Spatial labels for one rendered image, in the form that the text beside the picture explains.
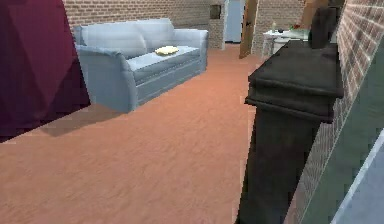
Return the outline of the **yellow cloth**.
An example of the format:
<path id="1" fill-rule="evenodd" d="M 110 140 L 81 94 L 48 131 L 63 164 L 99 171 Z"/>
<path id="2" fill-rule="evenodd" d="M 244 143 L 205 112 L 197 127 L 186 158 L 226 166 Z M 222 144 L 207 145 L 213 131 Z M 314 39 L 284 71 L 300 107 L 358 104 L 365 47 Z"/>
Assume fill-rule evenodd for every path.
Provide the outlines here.
<path id="1" fill-rule="evenodd" d="M 179 51 L 176 46 L 164 46 L 155 50 L 155 53 L 160 56 L 172 55 Z"/>

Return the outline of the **light blue sofa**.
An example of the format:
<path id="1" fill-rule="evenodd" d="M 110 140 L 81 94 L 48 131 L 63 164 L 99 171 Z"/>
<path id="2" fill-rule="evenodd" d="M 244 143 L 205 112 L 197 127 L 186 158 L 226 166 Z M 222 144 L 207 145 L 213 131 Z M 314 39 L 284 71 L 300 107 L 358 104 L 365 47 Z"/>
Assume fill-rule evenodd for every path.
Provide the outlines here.
<path id="1" fill-rule="evenodd" d="M 209 32 L 177 29 L 168 18 L 79 25 L 75 48 L 93 104 L 129 113 L 207 67 Z M 155 50 L 176 46 L 160 56 Z"/>

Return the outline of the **brown wooden room door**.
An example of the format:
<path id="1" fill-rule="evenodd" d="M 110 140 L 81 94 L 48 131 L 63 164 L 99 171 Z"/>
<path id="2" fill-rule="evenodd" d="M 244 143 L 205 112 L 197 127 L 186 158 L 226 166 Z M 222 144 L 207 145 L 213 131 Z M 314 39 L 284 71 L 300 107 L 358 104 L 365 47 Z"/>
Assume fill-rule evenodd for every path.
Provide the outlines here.
<path id="1" fill-rule="evenodd" d="M 257 5 L 258 0 L 245 0 L 239 53 L 240 59 L 247 57 L 251 53 Z M 251 22 L 251 25 L 246 26 L 247 21 Z"/>

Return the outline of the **white side table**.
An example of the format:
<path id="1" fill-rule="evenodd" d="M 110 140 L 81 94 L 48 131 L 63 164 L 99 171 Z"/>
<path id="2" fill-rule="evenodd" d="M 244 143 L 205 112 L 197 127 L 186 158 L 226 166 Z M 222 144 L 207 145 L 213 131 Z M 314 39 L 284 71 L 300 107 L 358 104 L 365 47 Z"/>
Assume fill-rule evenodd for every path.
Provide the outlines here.
<path id="1" fill-rule="evenodd" d="M 266 59 L 275 54 L 289 40 L 304 40 L 308 39 L 309 31 L 306 29 L 294 29 L 283 31 L 269 30 L 263 34 L 262 58 Z"/>

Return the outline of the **black television set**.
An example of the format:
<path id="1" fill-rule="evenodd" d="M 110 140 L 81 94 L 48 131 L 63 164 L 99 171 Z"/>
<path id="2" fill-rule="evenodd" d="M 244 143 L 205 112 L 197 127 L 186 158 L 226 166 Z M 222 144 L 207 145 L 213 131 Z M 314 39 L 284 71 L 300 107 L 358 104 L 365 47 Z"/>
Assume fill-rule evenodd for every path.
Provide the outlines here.
<path id="1" fill-rule="evenodd" d="M 316 10 L 308 35 L 308 44 L 312 49 L 324 48 L 331 40 L 337 24 L 336 7 L 320 7 Z"/>

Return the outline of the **green framed window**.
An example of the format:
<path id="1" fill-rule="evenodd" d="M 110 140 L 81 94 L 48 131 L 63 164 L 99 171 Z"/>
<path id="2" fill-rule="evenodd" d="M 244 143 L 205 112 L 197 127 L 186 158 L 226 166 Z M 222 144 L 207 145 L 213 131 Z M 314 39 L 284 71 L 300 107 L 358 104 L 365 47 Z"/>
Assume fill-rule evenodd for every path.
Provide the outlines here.
<path id="1" fill-rule="evenodd" d="M 380 131 L 384 128 L 384 34 L 372 54 L 348 58 L 345 96 L 335 118 L 316 136 L 296 196 L 297 224 L 330 224 Z"/>

